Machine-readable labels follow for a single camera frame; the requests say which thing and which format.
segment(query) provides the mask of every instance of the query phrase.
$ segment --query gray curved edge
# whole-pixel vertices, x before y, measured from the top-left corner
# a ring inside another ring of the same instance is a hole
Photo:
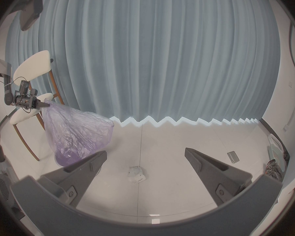
[[[23,212],[48,236],[249,235],[271,209],[281,188],[281,182],[261,175],[232,200],[205,214],[176,223],[135,225],[112,223],[78,211],[30,176],[11,187]]]

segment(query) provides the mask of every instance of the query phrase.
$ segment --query chair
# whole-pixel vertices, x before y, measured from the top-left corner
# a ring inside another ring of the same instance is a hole
[[[61,98],[61,95],[59,93],[59,90],[57,88],[54,76],[52,74],[51,71],[51,60],[50,60],[50,54],[47,50],[45,51],[41,51],[38,52],[36,54],[34,54],[33,56],[29,57],[27,60],[25,60],[15,71],[14,75],[13,75],[13,80],[14,83],[16,85],[20,85],[21,81],[26,79],[27,81],[30,81],[40,75],[43,75],[45,73],[49,73],[50,78],[51,78],[51,82],[53,84],[53,87],[56,91],[55,94],[52,93],[45,93],[42,94],[40,96],[37,97],[37,99],[39,99],[40,101],[44,101],[46,98],[49,100],[52,100],[55,97],[59,98],[59,101],[61,102],[61,104],[63,103],[63,100]],[[23,144],[25,145],[25,147],[28,149],[28,151],[31,153],[31,155],[37,160],[39,161],[39,158],[34,154],[34,152],[31,150],[31,148],[28,146],[28,144],[25,142],[24,138],[22,137],[19,129],[17,128],[17,124],[27,120],[33,116],[36,116],[39,123],[41,124],[41,126],[43,127],[43,129],[45,129],[44,127],[44,122],[42,119],[42,115],[41,112],[39,110],[36,109],[32,109],[30,113],[25,112],[23,109],[18,109],[13,116],[10,119],[10,123],[13,125],[16,133],[18,134],[19,138],[21,139],[21,141],[23,142]]]

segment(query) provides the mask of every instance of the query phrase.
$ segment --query blue-gray curtain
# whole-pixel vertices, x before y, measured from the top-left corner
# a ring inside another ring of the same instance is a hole
[[[26,32],[10,26],[13,71],[49,50],[66,104],[121,121],[260,119],[280,64],[268,0],[43,0]],[[54,92],[47,75],[32,82]]]

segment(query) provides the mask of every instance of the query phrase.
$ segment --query chair frame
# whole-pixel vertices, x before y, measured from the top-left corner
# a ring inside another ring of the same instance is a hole
[[[53,98],[58,97],[60,103],[64,105],[63,100],[62,100],[62,97],[61,97],[61,95],[60,95],[60,93],[59,93],[59,90],[58,90],[58,88],[57,88],[55,78],[54,78],[54,76],[53,76],[53,74],[52,74],[52,71],[50,70],[50,71],[48,72],[48,74],[49,74],[49,76],[50,76],[50,78],[51,78],[51,82],[52,82],[53,88],[54,88],[55,91],[56,91],[56,93],[53,95]],[[37,117],[39,123],[41,124],[41,126],[43,127],[43,129],[45,130],[45,125],[44,125],[44,121],[43,121],[43,118],[42,118],[42,113],[41,113],[41,111],[40,111],[39,113],[36,114],[36,117]],[[23,138],[23,136],[21,135],[19,129],[18,129],[17,126],[16,126],[16,124],[13,124],[13,127],[14,127],[16,133],[18,134],[20,140],[21,140],[22,143],[24,144],[24,146],[28,149],[28,151],[31,153],[31,155],[32,155],[37,161],[39,161],[39,158],[35,155],[35,153],[31,150],[31,148],[28,146],[28,144],[27,144],[26,141],[24,140],[24,138]]]

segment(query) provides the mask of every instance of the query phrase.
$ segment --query translucent plastic bag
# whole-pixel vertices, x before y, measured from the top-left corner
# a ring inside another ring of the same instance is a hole
[[[45,103],[50,104],[42,108],[47,141],[61,166],[92,155],[110,142],[114,128],[112,120],[48,99]]]

